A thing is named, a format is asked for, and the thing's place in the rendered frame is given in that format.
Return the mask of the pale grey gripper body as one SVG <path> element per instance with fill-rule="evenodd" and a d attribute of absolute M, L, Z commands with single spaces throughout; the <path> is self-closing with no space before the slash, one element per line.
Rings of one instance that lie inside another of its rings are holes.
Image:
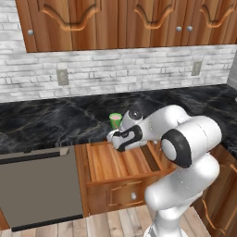
<path fill-rule="evenodd" d="M 109 143 L 112 143 L 115 148 L 119 148 L 120 145 L 124 142 L 124 139 L 121 136 L 116 136 L 115 133 L 117 130 L 111 131 L 107 136 L 106 139 Z"/>

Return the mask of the green smoothie cup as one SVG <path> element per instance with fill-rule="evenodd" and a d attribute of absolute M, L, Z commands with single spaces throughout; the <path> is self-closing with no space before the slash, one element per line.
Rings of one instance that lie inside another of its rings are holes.
<path fill-rule="evenodd" d="M 119 124 L 122 120 L 122 115 L 119 113 L 112 113 L 109 115 L 109 119 L 110 119 L 112 129 L 115 130 L 119 127 Z"/>

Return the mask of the open wooden drawer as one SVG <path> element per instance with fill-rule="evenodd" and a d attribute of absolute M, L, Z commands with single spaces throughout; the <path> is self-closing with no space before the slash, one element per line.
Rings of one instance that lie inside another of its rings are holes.
<path fill-rule="evenodd" d="M 142 206 L 144 191 L 150 184 L 174 171 L 176 166 L 165 158 L 160 143 L 117 151 L 111 143 L 87 145 L 90 181 L 87 183 L 91 215 Z M 131 199 L 136 193 L 136 200 Z"/>

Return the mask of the grey dishwasher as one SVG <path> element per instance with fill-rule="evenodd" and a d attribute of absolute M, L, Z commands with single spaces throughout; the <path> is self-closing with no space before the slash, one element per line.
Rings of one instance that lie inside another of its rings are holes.
<path fill-rule="evenodd" d="M 12 231 L 82 218 L 74 148 L 0 155 L 0 209 Z"/>

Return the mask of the wooden base cupboard door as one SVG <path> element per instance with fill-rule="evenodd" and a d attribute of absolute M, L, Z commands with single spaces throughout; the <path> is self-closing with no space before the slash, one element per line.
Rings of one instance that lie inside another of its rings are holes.
<path fill-rule="evenodd" d="M 211 237 L 237 237 L 237 160 L 222 145 L 210 154 L 219 175 L 193 206 Z"/>

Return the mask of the grey wall socket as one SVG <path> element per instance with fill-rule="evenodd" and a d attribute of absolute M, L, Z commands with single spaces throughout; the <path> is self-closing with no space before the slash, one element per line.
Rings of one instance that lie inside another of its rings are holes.
<path fill-rule="evenodd" d="M 193 63 L 192 76 L 198 76 L 202 67 L 202 62 L 197 61 Z"/>
<path fill-rule="evenodd" d="M 60 86 L 65 86 L 69 84 L 68 71 L 66 69 L 58 69 L 56 71 L 57 82 Z"/>

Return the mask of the wooden wall cupboard door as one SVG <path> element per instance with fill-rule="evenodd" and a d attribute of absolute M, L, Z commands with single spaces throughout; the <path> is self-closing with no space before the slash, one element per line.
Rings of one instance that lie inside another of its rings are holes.
<path fill-rule="evenodd" d="M 128 0 L 126 46 L 129 48 L 181 44 L 187 0 Z"/>
<path fill-rule="evenodd" d="M 26 51 L 118 46 L 118 0 L 16 0 Z"/>
<path fill-rule="evenodd" d="M 181 43 L 236 44 L 237 0 L 188 0 Z"/>

